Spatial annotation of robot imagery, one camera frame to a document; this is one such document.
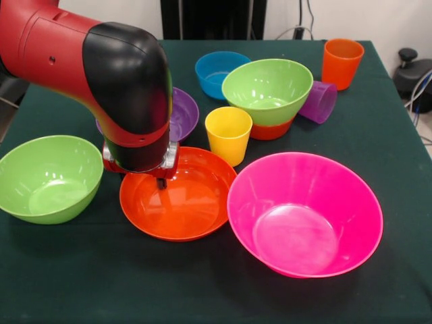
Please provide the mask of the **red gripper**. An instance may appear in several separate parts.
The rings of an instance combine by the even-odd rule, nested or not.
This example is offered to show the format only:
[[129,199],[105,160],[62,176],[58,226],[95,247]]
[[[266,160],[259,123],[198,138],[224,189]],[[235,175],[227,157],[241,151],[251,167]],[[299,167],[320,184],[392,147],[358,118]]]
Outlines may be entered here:
[[109,147],[104,142],[102,146],[102,159],[104,168],[107,171],[114,173],[145,173],[154,178],[157,178],[157,187],[160,190],[167,189],[167,179],[172,179],[176,174],[178,168],[178,162],[180,158],[180,144],[178,142],[169,142],[168,148],[163,156],[162,163],[151,170],[147,171],[128,171],[117,164],[113,155],[109,151]]

